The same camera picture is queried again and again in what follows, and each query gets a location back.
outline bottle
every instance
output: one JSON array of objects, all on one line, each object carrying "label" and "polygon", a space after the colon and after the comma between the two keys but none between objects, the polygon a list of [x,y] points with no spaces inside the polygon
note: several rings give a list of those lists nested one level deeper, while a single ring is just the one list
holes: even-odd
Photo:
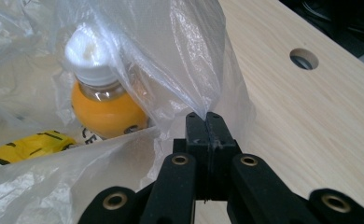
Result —
[{"label": "bottle", "polygon": [[132,133],[147,126],[147,116],[111,73],[109,52],[90,27],[77,29],[65,47],[77,77],[71,101],[77,119],[102,138]]}]

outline round hole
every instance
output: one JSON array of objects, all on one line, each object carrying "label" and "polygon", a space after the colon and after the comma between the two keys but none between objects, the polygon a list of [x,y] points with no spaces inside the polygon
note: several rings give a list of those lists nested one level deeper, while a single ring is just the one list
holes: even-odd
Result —
[{"label": "round hole", "polygon": [[256,166],[258,165],[258,161],[255,160],[254,158],[252,157],[249,157],[249,156],[244,156],[241,158],[241,162],[244,164],[244,165],[247,165],[247,166]]},{"label": "round hole", "polygon": [[185,165],[188,163],[188,158],[185,156],[174,156],[173,163],[176,165]]},{"label": "round hole", "polygon": [[103,207],[107,210],[116,210],[124,206],[127,202],[127,195],[123,192],[109,194],[103,201]]},{"label": "round hole", "polygon": [[299,68],[305,70],[316,69],[319,65],[316,56],[307,49],[294,49],[289,53],[289,58]]},{"label": "round hole", "polygon": [[336,195],[325,194],[321,199],[327,207],[336,212],[348,213],[351,211],[350,204]]}]

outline wooden table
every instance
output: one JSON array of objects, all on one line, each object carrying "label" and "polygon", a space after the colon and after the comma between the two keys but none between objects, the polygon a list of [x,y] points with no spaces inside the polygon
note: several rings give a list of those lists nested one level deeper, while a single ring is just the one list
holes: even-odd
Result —
[{"label": "wooden table", "polygon": [[[276,0],[220,4],[257,110],[247,152],[304,198],[331,188],[364,206],[364,64]],[[318,67],[296,66],[294,49]],[[196,223],[230,223],[225,207],[198,203]]]}]

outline yellow label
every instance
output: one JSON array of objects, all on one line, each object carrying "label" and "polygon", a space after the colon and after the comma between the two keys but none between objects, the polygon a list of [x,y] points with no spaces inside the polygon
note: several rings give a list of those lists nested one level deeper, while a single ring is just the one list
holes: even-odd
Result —
[{"label": "yellow label", "polygon": [[0,147],[0,164],[5,165],[63,151],[75,140],[56,131],[37,133]]}]

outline white plastic bag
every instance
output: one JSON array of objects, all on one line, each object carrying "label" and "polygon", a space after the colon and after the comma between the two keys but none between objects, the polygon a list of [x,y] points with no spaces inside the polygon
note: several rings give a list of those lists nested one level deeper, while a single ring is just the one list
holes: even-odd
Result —
[{"label": "white plastic bag", "polygon": [[246,150],[253,106],[209,0],[0,0],[0,145],[43,130],[78,138],[63,48],[84,24],[106,39],[115,76],[154,127],[0,167],[0,223],[76,223],[101,190],[142,188],[191,111],[221,115]]}]

